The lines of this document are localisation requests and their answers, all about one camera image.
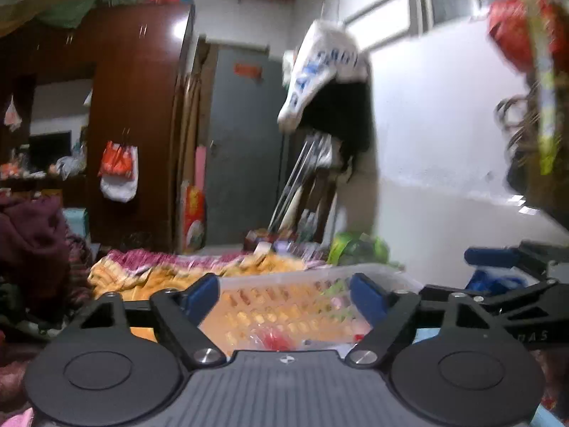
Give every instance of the transparent plastic container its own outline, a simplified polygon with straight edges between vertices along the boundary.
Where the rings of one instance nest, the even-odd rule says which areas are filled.
[[[221,297],[201,329],[228,356],[258,349],[255,335],[275,329],[295,348],[306,340],[353,343],[369,325],[350,300],[349,279],[364,273],[382,288],[419,292],[423,285],[380,264],[350,265],[247,278],[220,278]]]

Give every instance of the red bag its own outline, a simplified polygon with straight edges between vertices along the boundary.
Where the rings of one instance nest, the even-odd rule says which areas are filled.
[[[569,37],[567,27],[552,0],[539,0],[541,17],[549,37],[555,66],[569,72]],[[520,72],[534,68],[533,52],[527,28],[527,10],[522,0],[496,0],[490,5],[489,33],[503,55]]]
[[[107,142],[99,168],[99,176],[102,175],[124,176],[129,180],[133,177],[133,156],[128,146]]]

